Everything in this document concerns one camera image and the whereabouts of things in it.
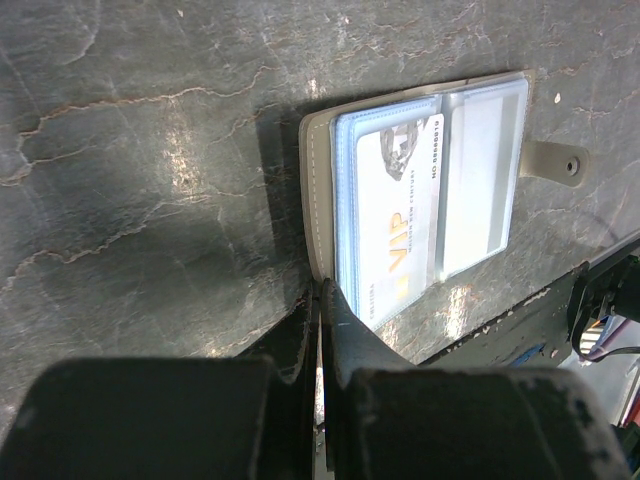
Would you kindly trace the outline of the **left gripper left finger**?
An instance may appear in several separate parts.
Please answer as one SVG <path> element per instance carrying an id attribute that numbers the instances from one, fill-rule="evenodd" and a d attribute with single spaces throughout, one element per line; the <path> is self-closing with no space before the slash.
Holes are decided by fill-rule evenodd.
<path id="1" fill-rule="evenodd" d="M 273 368 L 256 460 L 258 479 L 314 477 L 319 313 L 319 287 L 312 281 L 284 317 L 238 355 L 267 360 Z"/>

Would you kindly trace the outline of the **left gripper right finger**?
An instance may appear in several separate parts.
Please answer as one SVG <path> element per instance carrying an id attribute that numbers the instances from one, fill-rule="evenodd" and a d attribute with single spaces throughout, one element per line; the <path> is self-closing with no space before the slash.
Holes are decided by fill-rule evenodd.
<path id="1" fill-rule="evenodd" d="M 324 380 L 326 465 L 335 478 L 347 451 L 346 401 L 352 374 L 359 369 L 403 371 L 415 365 L 399 355 L 351 310 L 332 279 L 321 287 L 321 332 Z"/>

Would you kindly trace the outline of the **grey card holder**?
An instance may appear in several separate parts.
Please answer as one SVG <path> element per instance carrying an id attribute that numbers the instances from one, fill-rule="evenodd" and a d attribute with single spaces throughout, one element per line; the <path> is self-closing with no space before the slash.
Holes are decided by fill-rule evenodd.
<path id="1" fill-rule="evenodd" d="M 504 251 L 517 182 L 570 188 L 587 149 L 525 136 L 531 70 L 423 85 L 305 116 L 299 158 L 315 279 L 376 329 Z"/>

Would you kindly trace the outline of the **white numbered card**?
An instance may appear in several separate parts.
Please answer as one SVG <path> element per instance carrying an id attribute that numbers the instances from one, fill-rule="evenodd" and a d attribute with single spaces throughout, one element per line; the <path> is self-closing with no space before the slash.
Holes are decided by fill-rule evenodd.
<path id="1" fill-rule="evenodd" d="M 357 142 L 357 316 L 372 329 L 435 281 L 443 127 L 438 113 Z"/>

